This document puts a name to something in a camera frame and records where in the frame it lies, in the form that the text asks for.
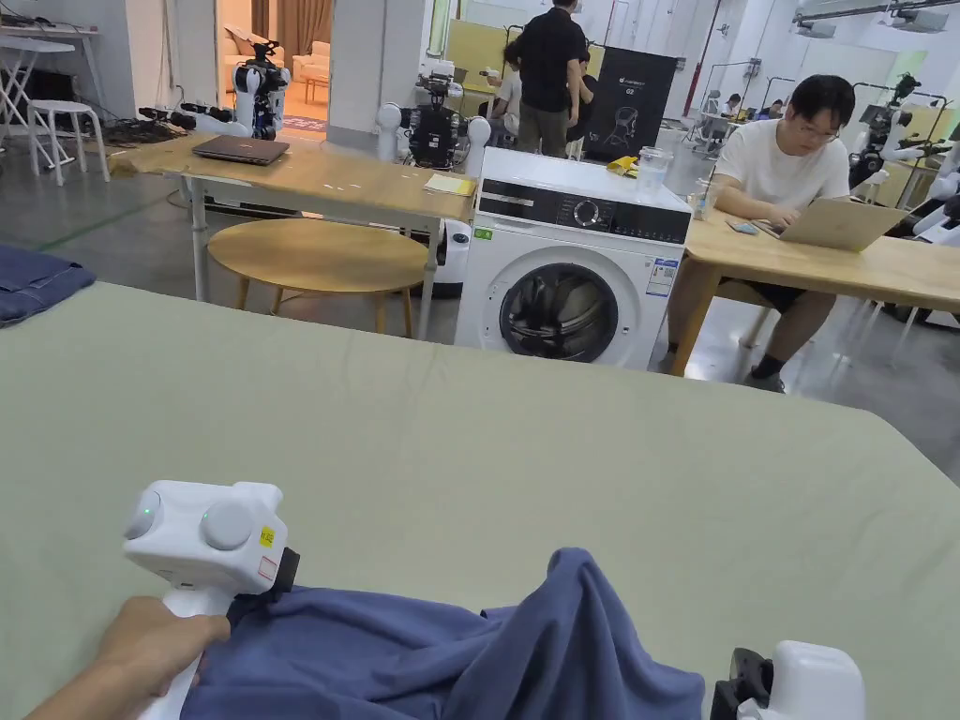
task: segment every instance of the sofa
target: sofa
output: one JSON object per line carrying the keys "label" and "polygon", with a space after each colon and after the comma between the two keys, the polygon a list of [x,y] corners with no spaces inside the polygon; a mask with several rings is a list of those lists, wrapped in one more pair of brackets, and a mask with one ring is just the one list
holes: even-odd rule
{"label": "sofa", "polygon": [[303,81],[303,67],[314,65],[321,67],[326,76],[330,77],[330,43],[315,40],[310,47],[310,55],[294,55],[294,82]]}
{"label": "sofa", "polygon": [[[220,35],[220,82],[225,92],[233,92],[233,68],[253,60],[255,42],[267,42],[267,38],[234,25],[224,26]],[[277,67],[283,67],[283,48],[275,48],[274,53],[269,60]]]}

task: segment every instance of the white t-shirt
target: white t-shirt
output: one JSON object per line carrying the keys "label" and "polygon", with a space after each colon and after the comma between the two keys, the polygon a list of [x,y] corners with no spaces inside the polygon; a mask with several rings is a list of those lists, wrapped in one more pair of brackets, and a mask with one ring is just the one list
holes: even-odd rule
{"label": "white t-shirt", "polygon": [[512,72],[503,79],[503,84],[496,92],[496,97],[507,101],[507,112],[503,116],[503,126],[511,135],[520,132],[520,93],[522,85],[520,84],[520,74]]}
{"label": "white t-shirt", "polygon": [[847,149],[833,140],[807,156],[784,154],[777,145],[780,120],[738,128],[717,160],[717,175],[739,180],[754,200],[803,210],[817,198],[850,195]]}

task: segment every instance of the blue cloth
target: blue cloth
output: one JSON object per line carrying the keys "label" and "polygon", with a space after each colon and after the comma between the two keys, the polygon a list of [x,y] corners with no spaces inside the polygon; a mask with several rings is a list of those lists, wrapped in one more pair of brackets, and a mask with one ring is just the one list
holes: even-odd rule
{"label": "blue cloth", "polygon": [[77,263],[0,245],[0,327],[49,310],[95,279]]}
{"label": "blue cloth", "polygon": [[181,720],[699,720],[704,697],[700,675],[643,650],[579,549],[556,552],[516,608],[479,615],[296,588],[243,617],[207,660]]}

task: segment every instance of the black banner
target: black banner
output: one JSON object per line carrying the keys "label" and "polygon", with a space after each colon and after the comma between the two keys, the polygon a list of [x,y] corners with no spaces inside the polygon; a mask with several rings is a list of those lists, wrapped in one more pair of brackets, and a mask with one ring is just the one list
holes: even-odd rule
{"label": "black banner", "polygon": [[607,48],[587,127],[588,159],[610,162],[656,145],[677,59]]}

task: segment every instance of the washing machine control panel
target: washing machine control panel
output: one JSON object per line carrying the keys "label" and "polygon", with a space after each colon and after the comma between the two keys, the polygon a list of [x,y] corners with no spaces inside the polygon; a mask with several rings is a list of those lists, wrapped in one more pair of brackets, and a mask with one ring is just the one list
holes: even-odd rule
{"label": "washing machine control panel", "polygon": [[562,228],[608,232],[682,245],[690,214],[651,205],[619,203],[544,188],[485,180],[478,209]]}

